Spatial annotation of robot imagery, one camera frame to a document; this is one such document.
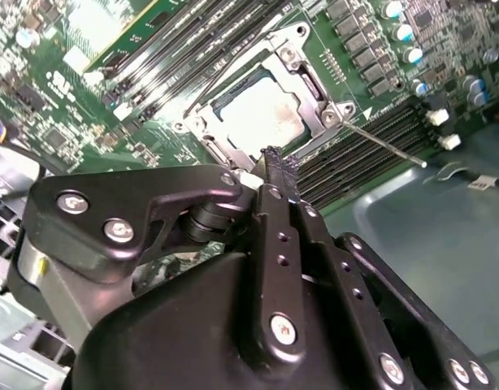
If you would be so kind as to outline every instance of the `ram slot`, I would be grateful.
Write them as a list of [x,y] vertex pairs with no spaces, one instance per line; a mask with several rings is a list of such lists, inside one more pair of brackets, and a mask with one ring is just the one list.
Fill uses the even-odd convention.
[[131,123],[127,124],[126,127],[131,131],[135,128],[142,126],[144,122],[151,119],[163,106],[175,97],[186,85],[189,85],[192,80],[199,77],[205,68],[212,64],[218,63],[221,59],[230,54],[234,55],[233,51],[238,48],[243,50],[242,46],[247,45],[253,40],[251,34],[256,37],[262,28],[270,22],[276,12],[280,11],[284,2],[277,2],[273,6],[267,7],[263,10],[261,15],[255,15],[251,18],[250,25],[244,26],[241,31],[238,31],[235,36],[230,36],[229,40],[223,42],[222,45],[214,46],[213,50],[206,55],[200,56],[200,59],[193,65],[193,68],[185,74],[185,77],[179,79],[175,84],[173,84],[169,89],[164,91],[164,95],[158,100],[147,106],[139,115],[137,119],[134,119]]
[[[138,69],[136,69],[131,75],[127,76],[121,80],[112,91],[108,93],[109,99],[117,102],[122,95],[126,94],[136,83],[143,80],[147,75],[153,71],[157,66],[164,62],[166,59],[172,59],[176,53],[179,53],[182,48],[185,48],[199,38],[197,32],[205,25],[210,24],[206,28],[206,31],[202,32],[202,35],[209,33],[212,25],[215,24],[215,19],[218,18],[218,14],[222,12],[227,7],[232,7],[232,1],[222,1],[222,2],[210,2],[209,6],[203,10],[203,14],[198,15],[195,18],[188,18],[185,24],[180,24],[179,26],[174,26],[172,31],[170,31],[165,37],[160,37],[159,39],[163,43],[159,48],[157,48]],[[139,50],[139,55],[142,55],[146,50]]]
[[[153,91],[159,89],[162,85],[165,85],[168,81],[171,80],[172,77],[175,76],[175,74],[179,70],[186,67],[186,65],[192,62],[194,59],[200,58],[202,53],[211,52],[213,53],[212,58],[215,58],[215,54],[219,52],[219,49],[222,49],[219,48],[219,42],[221,41],[222,37],[229,34],[230,30],[233,29],[233,26],[236,25],[236,23],[232,22],[231,16],[243,15],[244,17],[239,20],[247,20],[247,23],[251,23],[253,20],[251,20],[250,18],[246,18],[246,16],[255,13],[257,15],[252,16],[252,18],[258,17],[258,12],[263,8],[264,7],[262,5],[255,7],[254,2],[249,2],[247,4],[244,4],[242,9],[231,9],[229,15],[223,18],[223,22],[220,25],[213,26],[212,31],[209,31],[209,33],[206,34],[202,41],[196,43],[196,45],[192,47],[189,47],[186,51],[181,52],[180,55],[173,58],[172,61],[168,64],[169,67],[165,67],[160,70],[159,73],[152,79],[151,82],[148,83],[146,87],[132,96],[130,99],[131,103],[134,106],[143,103],[148,98],[148,96],[152,94]],[[208,62],[205,62],[203,58],[201,58],[200,61],[201,63],[208,64]]]
[[135,61],[140,58],[147,50],[151,49],[151,46],[158,45],[162,39],[167,37],[173,37],[179,31],[183,31],[187,28],[193,28],[192,23],[195,21],[193,15],[199,11],[204,12],[212,6],[212,2],[208,0],[196,0],[194,2],[189,2],[185,4],[181,9],[179,9],[160,29],[154,32],[150,38],[145,41],[136,51],[125,58],[121,63],[115,66],[114,72],[110,76],[116,76],[123,71],[126,71]]

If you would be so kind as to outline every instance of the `black ram slot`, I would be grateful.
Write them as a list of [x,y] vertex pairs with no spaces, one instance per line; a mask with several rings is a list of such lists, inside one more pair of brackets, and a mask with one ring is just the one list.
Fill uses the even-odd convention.
[[[180,56],[176,56],[175,58],[172,56],[173,53],[179,51],[179,48],[185,47],[186,43],[193,37],[194,34],[208,21],[214,18],[220,11],[222,11],[229,1],[222,2],[210,2],[210,6],[212,8],[207,8],[204,10],[205,14],[201,14],[196,18],[190,18],[189,23],[184,26],[184,28],[180,27],[179,30],[174,30],[168,37],[164,37],[165,43],[162,47],[160,47],[157,51],[153,52],[151,56],[146,60],[146,62],[141,65],[133,74],[129,77],[125,78],[121,82],[119,82],[115,88],[110,92],[111,96],[114,97],[115,100],[118,100],[123,94],[130,90],[137,82],[146,77],[152,70],[154,70],[162,61],[165,59],[172,58],[172,62],[168,65],[175,64],[176,62],[188,61],[192,58],[190,55],[187,56],[187,53],[197,52],[201,49],[201,47],[207,44],[208,41],[211,41],[211,34],[213,33],[211,30],[213,28],[218,28],[219,26],[216,24],[212,24],[209,29],[203,32],[203,37],[199,42],[193,47],[187,49],[187,51],[180,53]],[[240,7],[234,7],[235,11],[239,11]]]
[[[143,55],[152,45],[159,43],[165,36],[175,34],[175,26],[177,22],[182,20],[186,14],[188,14],[194,7],[200,4],[202,0],[196,0],[195,2],[189,2],[185,4],[180,10],[178,10],[165,24],[161,26],[158,30],[156,30],[150,38],[145,41],[134,53],[130,54],[127,58],[123,58],[123,60],[114,66],[114,71],[111,76],[115,77],[120,74],[123,70],[125,70],[129,65],[131,65],[136,59],[138,59],[141,55]],[[211,6],[212,2],[206,2],[204,5],[208,7]],[[182,26],[180,29],[193,28],[190,24],[193,22],[193,18],[190,18]]]
[[[390,133],[385,136],[384,139],[390,143],[391,145],[395,145],[397,148],[402,148],[402,145],[405,142],[407,137],[412,137],[414,134],[409,133],[408,130],[406,132],[395,132]],[[390,154],[384,148],[379,145],[374,144],[371,141],[368,141],[368,145],[361,148],[356,154],[351,154],[344,161],[338,163],[330,164],[330,170],[327,170],[323,173],[323,176],[317,175],[315,177],[316,181],[311,182],[309,186],[301,186],[299,187],[301,193],[305,195],[309,195],[313,192],[316,192],[317,189],[322,188],[325,185],[325,182],[328,180],[334,180],[334,176],[341,175],[341,177],[346,177],[348,172],[352,172],[354,167],[361,166],[362,164],[369,164],[373,156],[379,152],[386,152]]]
[[[188,48],[186,51],[180,53],[179,56],[173,58],[172,62],[169,64],[170,67],[165,67],[160,70],[159,73],[152,79],[151,82],[148,83],[146,87],[141,89],[136,93],[135,96],[132,97],[131,102],[133,104],[139,105],[143,102],[153,91],[155,91],[159,86],[164,85],[168,80],[174,76],[174,74],[183,68],[187,63],[189,63],[194,57],[196,57],[199,53],[202,52],[206,47],[212,45],[215,41],[219,40],[223,35],[229,32],[233,28],[233,20],[230,16],[235,15],[248,15],[251,11],[255,10],[255,5],[253,2],[245,4],[242,9],[231,9],[229,15],[223,18],[222,23],[213,26],[213,30],[209,31],[201,41],[199,41],[196,45]],[[215,53],[219,53],[222,51],[222,47],[216,48],[212,55],[215,56]]]
[[205,65],[217,63],[226,55],[226,53],[233,52],[233,50],[240,46],[252,33],[259,33],[260,29],[269,23],[270,16],[274,16],[275,12],[282,8],[283,3],[284,1],[277,2],[273,4],[273,6],[263,9],[264,12],[261,15],[254,15],[251,21],[255,23],[246,25],[242,31],[239,31],[235,36],[232,36],[223,46],[217,47],[215,51],[209,53],[207,56],[204,56],[200,63],[196,63],[194,65],[193,70],[188,73],[186,77],[180,79],[160,99],[146,107],[143,112],[138,115],[137,119],[134,119],[127,125],[127,128],[130,131],[140,128],[144,122],[150,120],[169,100],[175,97],[179,91],[181,91],[196,77],[200,76],[204,72]]
[[[412,145],[425,144],[425,140],[420,136],[411,136],[399,142],[397,147],[400,149],[407,150]],[[320,197],[324,197],[328,193],[328,189],[331,187],[336,189],[345,189],[347,187],[355,187],[356,182],[361,177],[361,175],[367,173],[368,171],[374,171],[375,167],[381,165],[381,163],[390,158],[395,158],[399,163],[401,160],[395,154],[391,154],[387,150],[375,150],[366,159],[362,160],[360,163],[353,165],[352,167],[343,167],[340,172],[334,173],[332,176],[328,177],[323,185],[317,188],[311,189],[302,196],[306,199],[316,200]]]

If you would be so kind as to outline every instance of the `integrated circuit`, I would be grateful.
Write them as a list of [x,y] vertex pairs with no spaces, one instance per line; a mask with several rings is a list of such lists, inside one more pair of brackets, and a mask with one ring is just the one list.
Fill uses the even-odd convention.
[[335,30],[343,37],[350,35],[357,29],[358,29],[358,23],[356,23],[356,20],[352,15],[346,17],[339,24],[335,26]]
[[16,89],[15,94],[32,111],[42,111],[46,106],[44,98],[28,84],[22,84]]
[[47,134],[46,142],[57,150],[67,142],[67,138],[58,129],[54,128]]
[[345,0],[338,0],[328,6],[325,11],[330,20],[338,20],[349,12],[349,8],[347,7]]
[[346,41],[344,43],[344,46],[350,53],[356,53],[366,44],[367,41],[365,40],[365,37],[363,37],[363,34],[359,32],[358,34],[352,36],[348,41]]
[[414,16],[414,21],[419,28],[425,28],[432,22],[432,14],[425,10]]
[[383,69],[378,64],[374,64],[371,67],[368,67],[366,70],[362,71],[363,79],[369,83],[378,80],[382,75]]
[[374,96],[382,95],[390,90],[390,83],[386,79],[382,79],[370,87],[371,93]]

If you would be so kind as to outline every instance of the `silver screw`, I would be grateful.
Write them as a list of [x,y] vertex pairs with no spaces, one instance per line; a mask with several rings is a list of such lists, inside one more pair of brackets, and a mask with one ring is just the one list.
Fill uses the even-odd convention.
[[83,214],[89,209],[89,203],[81,196],[75,193],[66,193],[56,201],[58,207],[68,214]]
[[322,113],[322,121],[326,124],[334,124],[336,122],[336,113],[333,110],[325,110]]
[[482,384],[489,384],[490,379],[486,375],[486,373],[483,371],[482,368],[476,363],[476,362],[470,362],[470,367],[471,370],[474,371],[475,377],[482,383]]
[[271,195],[273,195],[273,197],[277,198],[277,199],[282,199],[282,194],[280,193],[280,191],[276,188],[270,188],[269,190],[269,193]]
[[124,219],[113,219],[107,222],[103,231],[107,237],[120,244],[129,242],[134,238],[134,229]]
[[296,58],[296,55],[295,53],[289,49],[288,47],[284,47],[281,51],[280,51],[280,57],[286,62],[286,63],[292,63],[295,58]]
[[310,217],[317,217],[318,214],[316,214],[316,210],[311,207],[311,206],[306,206],[306,211],[307,211],[307,214],[309,214]]
[[468,373],[464,368],[462,368],[458,361],[450,359],[449,363],[450,367],[452,367],[452,372],[457,377],[457,379],[459,379],[464,384],[470,383],[470,377],[468,376]]
[[228,173],[223,173],[220,176],[220,179],[223,181],[223,183],[225,183],[227,185],[235,185],[235,180]]
[[380,364],[385,374],[395,384],[402,384],[405,381],[403,370],[392,356],[382,353],[380,356]]
[[358,241],[356,238],[354,237],[350,237],[350,243],[353,245],[354,248],[356,248],[357,250],[362,250],[363,247],[362,247],[362,243],[360,241]]
[[281,315],[275,315],[270,322],[271,331],[283,345],[292,345],[297,340],[297,331],[291,321]]

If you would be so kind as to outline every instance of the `bolt hole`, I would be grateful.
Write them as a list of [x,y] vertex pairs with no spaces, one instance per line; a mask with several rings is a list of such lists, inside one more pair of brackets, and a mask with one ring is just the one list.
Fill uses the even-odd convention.
[[281,240],[282,242],[288,242],[289,237],[287,237],[284,233],[279,233],[279,240]]
[[276,259],[276,261],[283,267],[287,267],[289,265],[288,259],[285,258],[284,255],[279,255],[279,257]]
[[362,292],[358,290],[357,288],[353,288],[353,295],[359,299],[360,301],[363,299]]

